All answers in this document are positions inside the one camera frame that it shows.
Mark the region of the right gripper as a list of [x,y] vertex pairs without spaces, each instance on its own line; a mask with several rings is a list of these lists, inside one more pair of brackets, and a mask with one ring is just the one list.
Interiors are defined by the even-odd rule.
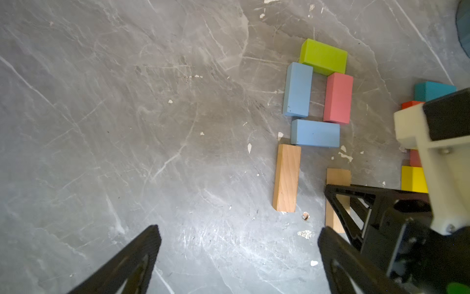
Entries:
[[432,230],[428,194],[328,184],[324,195],[352,246],[388,278],[424,294],[469,293],[470,229]]

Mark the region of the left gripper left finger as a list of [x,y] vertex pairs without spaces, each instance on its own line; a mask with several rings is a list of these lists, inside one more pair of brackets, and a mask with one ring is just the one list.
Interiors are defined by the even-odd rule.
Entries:
[[150,225],[71,294],[145,294],[162,239],[157,225]]

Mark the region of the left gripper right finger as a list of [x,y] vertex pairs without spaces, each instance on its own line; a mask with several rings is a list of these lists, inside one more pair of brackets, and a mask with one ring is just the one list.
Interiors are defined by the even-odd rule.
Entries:
[[407,294],[410,262],[403,254],[410,252],[408,225],[345,225],[346,236],[324,227],[318,246],[324,270],[333,294],[354,294],[351,284],[365,294]]

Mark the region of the yellow block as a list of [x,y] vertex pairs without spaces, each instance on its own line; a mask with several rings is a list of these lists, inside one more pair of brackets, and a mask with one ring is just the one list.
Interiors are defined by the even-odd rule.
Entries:
[[428,193],[428,186],[422,167],[401,167],[401,190]]

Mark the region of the pink block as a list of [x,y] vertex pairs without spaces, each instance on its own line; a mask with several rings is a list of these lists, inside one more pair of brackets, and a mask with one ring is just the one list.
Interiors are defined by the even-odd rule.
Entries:
[[410,154],[410,166],[411,167],[422,167],[419,151],[416,150],[416,149],[410,149],[409,154]]
[[346,125],[350,123],[354,78],[333,73],[327,79],[323,121]]

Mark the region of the wooden block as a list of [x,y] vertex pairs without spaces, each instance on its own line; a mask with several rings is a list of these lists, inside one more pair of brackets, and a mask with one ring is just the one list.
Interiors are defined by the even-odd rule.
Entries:
[[[327,169],[326,184],[350,186],[351,185],[351,172],[344,169]],[[350,198],[347,196],[337,196],[340,203],[350,214]],[[329,201],[326,201],[326,213],[325,213],[325,226],[333,228],[337,233],[345,233],[345,229],[340,222],[340,219],[334,211]]]
[[280,144],[277,153],[275,186],[272,206],[276,211],[293,213],[296,210],[301,165],[301,147]]

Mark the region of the red block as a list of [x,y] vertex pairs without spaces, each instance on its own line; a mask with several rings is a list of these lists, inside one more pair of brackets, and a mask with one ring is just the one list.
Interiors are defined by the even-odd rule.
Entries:
[[405,102],[405,103],[401,104],[401,109],[404,110],[404,109],[407,109],[407,108],[410,108],[410,107],[413,107],[413,106],[419,105],[419,104],[423,104],[423,102],[416,101],[416,100],[408,101],[408,102]]

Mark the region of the light blue block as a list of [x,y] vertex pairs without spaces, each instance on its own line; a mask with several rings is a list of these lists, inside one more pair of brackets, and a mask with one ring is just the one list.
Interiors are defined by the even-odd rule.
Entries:
[[305,118],[309,114],[313,67],[292,62],[288,66],[282,113]]
[[308,147],[339,148],[340,125],[329,122],[294,120],[291,126],[291,144]]

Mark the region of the teal block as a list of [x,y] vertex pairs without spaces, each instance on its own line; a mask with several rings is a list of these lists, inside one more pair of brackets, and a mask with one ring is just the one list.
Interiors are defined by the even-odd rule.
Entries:
[[455,93],[457,87],[436,82],[422,82],[414,86],[414,100],[429,102],[448,94]]

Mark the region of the green block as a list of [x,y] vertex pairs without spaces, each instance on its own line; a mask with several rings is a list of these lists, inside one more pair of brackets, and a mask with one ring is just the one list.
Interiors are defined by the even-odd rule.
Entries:
[[330,76],[346,73],[347,57],[345,50],[307,39],[301,46],[299,62],[313,67],[315,73]]

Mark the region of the potted green plant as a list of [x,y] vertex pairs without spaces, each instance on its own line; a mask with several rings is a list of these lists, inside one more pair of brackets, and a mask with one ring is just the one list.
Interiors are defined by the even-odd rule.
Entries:
[[470,57],[470,0],[459,2],[455,23],[459,43],[467,57]]

